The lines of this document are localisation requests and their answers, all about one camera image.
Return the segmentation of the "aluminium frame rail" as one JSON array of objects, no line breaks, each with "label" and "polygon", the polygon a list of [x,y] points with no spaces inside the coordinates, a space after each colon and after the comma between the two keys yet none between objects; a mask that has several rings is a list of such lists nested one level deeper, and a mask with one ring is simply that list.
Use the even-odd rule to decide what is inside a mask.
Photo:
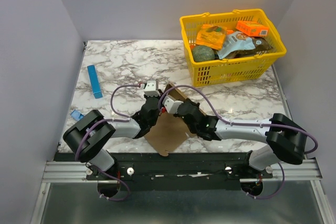
[{"label": "aluminium frame rail", "polygon": [[129,200],[99,198],[96,183],[78,162],[48,162],[32,223],[331,223],[325,212],[321,174],[315,160],[302,165],[273,165],[264,180],[268,200],[253,200],[241,191],[201,190],[133,193]]}]

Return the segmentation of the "green round melon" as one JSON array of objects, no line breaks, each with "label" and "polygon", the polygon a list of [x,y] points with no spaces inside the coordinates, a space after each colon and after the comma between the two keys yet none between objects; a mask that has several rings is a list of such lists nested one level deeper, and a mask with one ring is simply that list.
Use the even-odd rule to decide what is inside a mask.
[{"label": "green round melon", "polygon": [[192,56],[195,62],[212,61],[215,59],[213,49],[204,45],[195,46],[192,49]]}]

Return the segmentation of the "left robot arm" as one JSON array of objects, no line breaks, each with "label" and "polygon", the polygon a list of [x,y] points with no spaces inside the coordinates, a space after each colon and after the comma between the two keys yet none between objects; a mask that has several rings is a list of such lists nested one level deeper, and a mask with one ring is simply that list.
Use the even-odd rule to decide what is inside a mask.
[{"label": "left robot arm", "polygon": [[110,138],[137,139],[149,133],[159,117],[159,99],[146,96],[141,109],[124,120],[108,121],[99,110],[92,110],[70,127],[62,138],[73,153],[80,151],[75,160],[94,165],[104,179],[112,179],[117,171],[116,160],[103,147]]}]

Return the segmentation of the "yellow plastic basket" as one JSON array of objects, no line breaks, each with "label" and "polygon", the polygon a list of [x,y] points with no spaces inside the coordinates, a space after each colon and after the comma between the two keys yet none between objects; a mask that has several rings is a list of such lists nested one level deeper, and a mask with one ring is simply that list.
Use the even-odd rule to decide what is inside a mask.
[{"label": "yellow plastic basket", "polygon": [[[238,21],[254,21],[269,28],[266,36],[272,50],[260,51],[250,57],[195,62],[190,45],[196,45],[196,36],[203,24],[219,25],[229,30],[236,28]],[[277,59],[286,55],[277,28],[260,8],[235,9],[228,13],[182,16],[180,18],[184,54],[192,85],[208,86],[259,78]]]}]

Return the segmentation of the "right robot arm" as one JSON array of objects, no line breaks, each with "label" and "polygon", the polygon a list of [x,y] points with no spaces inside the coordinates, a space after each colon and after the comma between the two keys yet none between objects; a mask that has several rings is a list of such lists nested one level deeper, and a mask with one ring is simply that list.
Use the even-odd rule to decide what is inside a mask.
[{"label": "right robot arm", "polygon": [[187,99],[174,109],[168,109],[187,125],[189,131],[204,140],[238,139],[264,143],[248,154],[241,165],[242,173],[255,177],[267,166],[278,162],[300,165],[303,162],[307,136],[305,130],[281,113],[271,119],[222,121],[217,116],[201,112],[199,104]]}]

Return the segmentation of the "brown cardboard box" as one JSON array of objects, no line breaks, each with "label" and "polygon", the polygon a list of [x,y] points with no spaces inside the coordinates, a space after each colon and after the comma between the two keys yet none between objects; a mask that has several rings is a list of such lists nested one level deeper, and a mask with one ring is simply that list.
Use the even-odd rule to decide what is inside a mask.
[{"label": "brown cardboard box", "polygon": [[156,125],[151,127],[144,138],[161,155],[168,156],[187,139],[197,137],[192,134],[181,118],[164,112],[158,117]]}]

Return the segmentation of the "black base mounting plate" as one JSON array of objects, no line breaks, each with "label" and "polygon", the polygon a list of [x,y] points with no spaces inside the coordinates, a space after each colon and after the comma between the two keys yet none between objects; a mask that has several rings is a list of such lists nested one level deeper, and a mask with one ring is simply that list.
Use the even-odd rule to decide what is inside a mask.
[{"label": "black base mounting plate", "polygon": [[261,171],[247,164],[247,153],[113,153],[115,164],[107,171],[93,163],[76,162],[74,154],[57,153],[51,172],[62,167],[73,183],[97,185],[99,193],[114,196],[118,192],[187,191],[187,190],[244,190],[260,195],[263,183],[282,180],[301,180],[308,161],[300,165],[284,162],[268,165]]}]

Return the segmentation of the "light blue snack bag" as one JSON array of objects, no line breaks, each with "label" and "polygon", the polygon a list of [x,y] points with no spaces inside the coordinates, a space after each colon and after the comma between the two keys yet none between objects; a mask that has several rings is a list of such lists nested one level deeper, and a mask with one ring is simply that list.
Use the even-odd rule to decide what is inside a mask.
[{"label": "light blue snack bag", "polygon": [[253,49],[256,49],[253,39],[240,31],[235,31],[226,37],[217,55],[220,60],[233,59],[240,51]]}]

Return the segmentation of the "dark brown snack bag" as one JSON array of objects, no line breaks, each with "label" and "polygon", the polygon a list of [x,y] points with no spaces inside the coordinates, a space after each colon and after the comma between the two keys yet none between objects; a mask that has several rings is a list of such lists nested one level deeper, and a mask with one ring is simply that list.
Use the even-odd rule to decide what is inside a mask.
[{"label": "dark brown snack bag", "polygon": [[251,37],[246,39],[244,42],[241,42],[238,45],[238,49],[230,52],[226,58],[242,58],[250,57],[259,54],[265,54],[268,51],[272,50],[273,46],[262,37]]}]

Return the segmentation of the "orange carton box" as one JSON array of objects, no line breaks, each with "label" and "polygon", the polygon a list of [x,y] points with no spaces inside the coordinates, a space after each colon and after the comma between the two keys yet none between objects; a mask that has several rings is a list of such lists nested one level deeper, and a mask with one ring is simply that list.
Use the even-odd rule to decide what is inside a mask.
[{"label": "orange carton box", "polygon": [[237,22],[236,29],[250,37],[266,37],[269,31],[269,27],[258,22],[243,20]]}]

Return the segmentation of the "orange snack pouch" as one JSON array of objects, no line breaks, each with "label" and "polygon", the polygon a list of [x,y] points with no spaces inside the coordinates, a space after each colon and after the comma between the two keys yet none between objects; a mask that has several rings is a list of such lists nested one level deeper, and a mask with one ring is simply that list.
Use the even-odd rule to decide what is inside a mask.
[{"label": "orange snack pouch", "polygon": [[221,50],[227,35],[227,28],[213,24],[203,24],[196,36],[196,44]]}]

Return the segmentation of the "long blue bar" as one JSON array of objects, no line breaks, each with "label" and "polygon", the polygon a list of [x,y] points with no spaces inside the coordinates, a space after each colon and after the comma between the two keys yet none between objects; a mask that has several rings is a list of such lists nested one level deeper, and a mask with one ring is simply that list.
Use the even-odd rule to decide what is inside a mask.
[{"label": "long blue bar", "polygon": [[98,80],[98,75],[97,75],[95,66],[89,65],[87,66],[87,70],[88,70],[89,80],[90,80],[91,89],[92,89],[94,98],[95,99],[102,98],[103,95],[102,95],[102,91],[100,88],[100,83]]}]

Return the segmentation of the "small blue block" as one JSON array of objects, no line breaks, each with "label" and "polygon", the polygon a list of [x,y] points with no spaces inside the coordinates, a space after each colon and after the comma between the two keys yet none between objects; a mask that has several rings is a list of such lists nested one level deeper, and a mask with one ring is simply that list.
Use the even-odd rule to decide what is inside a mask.
[{"label": "small blue block", "polygon": [[73,110],[71,113],[70,113],[70,116],[75,120],[75,121],[80,121],[84,115],[78,111],[78,110]]}]

